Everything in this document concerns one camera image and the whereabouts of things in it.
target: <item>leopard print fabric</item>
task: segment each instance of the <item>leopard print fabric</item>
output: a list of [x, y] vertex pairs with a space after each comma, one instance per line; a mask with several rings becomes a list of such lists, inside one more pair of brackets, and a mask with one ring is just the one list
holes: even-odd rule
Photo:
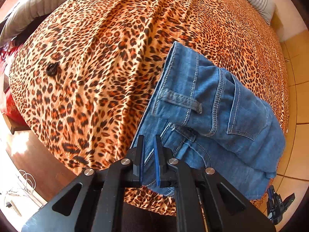
[[[15, 103], [75, 174], [125, 157], [174, 41], [225, 67], [287, 128], [288, 90], [274, 31], [246, 0], [68, 0], [26, 41], [10, 71]], [[57, 63], [54, 77], [46, 68]], [[175, 214], [143, 187], [125, 201]], [[259, 206], [262, 200], [253, 201]]]

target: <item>silver screw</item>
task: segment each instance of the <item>silver screw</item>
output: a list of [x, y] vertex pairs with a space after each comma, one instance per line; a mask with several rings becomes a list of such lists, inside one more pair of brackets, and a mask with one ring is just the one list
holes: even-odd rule
[[214, 174], [216, 171], [212, 167], [207, 167], [205, 172], [206, 174]]
[[87, 168], [85, 171], [84, 171], [84, 174], [89, 176], [89, 175], [92, 175], [95, 171], [92, 169], [92, 168]]
[[168, 160], [168, 162], [169, 162], [170, 164], [172, 164], [172, 165], [176, 165], [176, 164], [178, 164], [178, 159], [176, 159], [176, 158], [171, 158], [171, 159]]
[[127, 158], [121, 160], [121, 164], [123, 165], [128, 165], [130, 163], [131, 163], [130, 159], [127, 159]]

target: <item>blue denim shorts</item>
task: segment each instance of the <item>blue denim shorts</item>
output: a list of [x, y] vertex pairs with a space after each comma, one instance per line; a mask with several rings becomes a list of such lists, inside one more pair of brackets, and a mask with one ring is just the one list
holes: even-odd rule
[[267, 102], [229, 71], [178, 42], [166, 57], [132, 147], [140, 134], [146, 139], [143, 185], [165, 196], [174, 190], [156, 185], [156, 134], [174, 157], [193, 168], [213, 167], [250, 200], [265, 193], [285, 146]]

